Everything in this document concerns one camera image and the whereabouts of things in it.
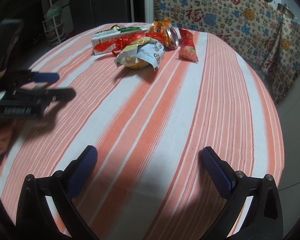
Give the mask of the left hand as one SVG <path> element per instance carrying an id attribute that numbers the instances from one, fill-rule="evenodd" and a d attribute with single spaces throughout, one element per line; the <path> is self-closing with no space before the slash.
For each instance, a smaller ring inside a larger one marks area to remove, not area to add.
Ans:
<path id="1" fill-rule="evenodd" d="M 15 125 L 15 120 L 0 121 L 0 155 L 5 154 L 9 149 Z"/>

